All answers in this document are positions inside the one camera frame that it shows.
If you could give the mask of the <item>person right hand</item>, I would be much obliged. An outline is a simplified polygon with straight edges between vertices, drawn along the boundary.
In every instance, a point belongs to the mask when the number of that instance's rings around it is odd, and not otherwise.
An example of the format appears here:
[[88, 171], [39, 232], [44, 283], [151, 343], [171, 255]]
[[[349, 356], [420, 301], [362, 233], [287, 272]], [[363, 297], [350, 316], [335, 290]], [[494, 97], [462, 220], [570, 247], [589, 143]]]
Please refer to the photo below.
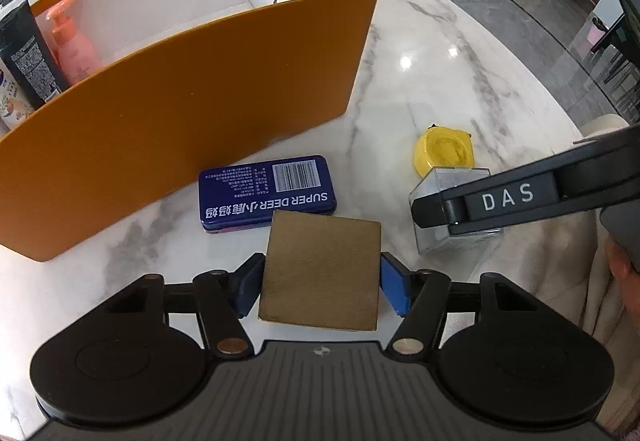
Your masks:
[[618, 245], [612, 237], [605, 243], [605, 254], [608, 259], [608, 267], [622, 297], [624, 307], [630, 316], [634, 328], [639, 329], [640, 324], [640, 277], [634, 269], [626, 250]]

